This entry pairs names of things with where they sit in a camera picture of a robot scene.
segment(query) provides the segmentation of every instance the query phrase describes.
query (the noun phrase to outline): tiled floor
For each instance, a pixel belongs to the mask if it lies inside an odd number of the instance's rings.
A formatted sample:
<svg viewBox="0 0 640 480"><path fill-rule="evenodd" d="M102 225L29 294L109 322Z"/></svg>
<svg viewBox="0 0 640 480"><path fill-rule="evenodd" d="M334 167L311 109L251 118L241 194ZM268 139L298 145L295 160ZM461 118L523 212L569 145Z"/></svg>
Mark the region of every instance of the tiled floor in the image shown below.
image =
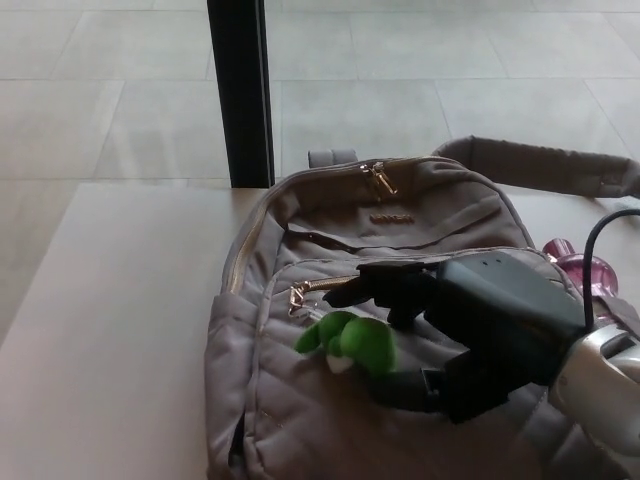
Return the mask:
<svg viewBox="0 0 640 480"><path fill-rule="evenodd" d="M265 3L279 176L470 133L640 158L640 0ZM228 185L205 12L0 0L0 340L78 182Z"/></svg>

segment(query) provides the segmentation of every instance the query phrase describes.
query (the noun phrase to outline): black cable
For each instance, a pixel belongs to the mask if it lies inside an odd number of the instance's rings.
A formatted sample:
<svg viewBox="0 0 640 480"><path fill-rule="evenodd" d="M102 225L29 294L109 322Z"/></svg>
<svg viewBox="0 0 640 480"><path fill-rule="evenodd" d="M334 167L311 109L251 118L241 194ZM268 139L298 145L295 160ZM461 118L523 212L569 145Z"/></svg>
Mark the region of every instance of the black cable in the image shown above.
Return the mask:
<svg viewBox="0 0 640 480"><path fill-rule="evenodd" d="M596 245L596 239L600 232L609 223L620 217L640 217L640 209L629 208L626 210L620 210L612 214L607 215L593 227L589 238L584 247L584 257L582 259L582 296L584 298L584 323L587 327L587 332L593 330L594 318L593 318L593 294L591 293L591 262L593 261L593 248Z"/></svg>

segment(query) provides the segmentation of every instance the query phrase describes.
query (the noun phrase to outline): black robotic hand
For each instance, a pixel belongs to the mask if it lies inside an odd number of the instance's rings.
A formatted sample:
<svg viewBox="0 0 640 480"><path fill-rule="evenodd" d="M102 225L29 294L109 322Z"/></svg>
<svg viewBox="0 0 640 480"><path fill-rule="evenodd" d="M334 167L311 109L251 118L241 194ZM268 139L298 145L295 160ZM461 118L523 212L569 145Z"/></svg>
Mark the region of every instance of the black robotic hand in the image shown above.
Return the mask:
<svg viewBox="0 0 640 480"><path fill-rule="evenodd" d="M473 418L527 383L553 383L571 346L587 332L582 306L524 263L501 252L439 264L361 265L360 276L325 295L336 308L373 299L394 328L417 315L469 350L441 370L370 379L386 406Z"/></svg>

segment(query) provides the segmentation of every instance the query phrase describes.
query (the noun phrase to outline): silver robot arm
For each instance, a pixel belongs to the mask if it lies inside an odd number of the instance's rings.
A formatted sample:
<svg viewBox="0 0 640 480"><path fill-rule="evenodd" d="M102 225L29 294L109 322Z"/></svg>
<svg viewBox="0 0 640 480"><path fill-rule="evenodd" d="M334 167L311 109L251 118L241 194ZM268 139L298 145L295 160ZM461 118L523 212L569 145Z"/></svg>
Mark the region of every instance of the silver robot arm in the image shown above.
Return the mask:
<svg viewBox="0 0 640 480"><path fill-rule="evenodd" d="M640 341L616 325L572 348L549 401L640 480Z"/></svg>

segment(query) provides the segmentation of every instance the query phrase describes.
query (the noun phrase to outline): black metal pole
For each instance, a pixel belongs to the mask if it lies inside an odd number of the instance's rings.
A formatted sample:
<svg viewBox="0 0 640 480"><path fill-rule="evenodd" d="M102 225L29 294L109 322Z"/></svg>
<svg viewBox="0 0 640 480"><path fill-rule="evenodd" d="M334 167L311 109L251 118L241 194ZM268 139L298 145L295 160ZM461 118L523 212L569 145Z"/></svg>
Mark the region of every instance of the black metal pole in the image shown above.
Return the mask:
<svg viewBox="0 0 640 480"><path fill-rule="evenodd" d="M231 186L273 185L264 0L207 0Z"/></svg>

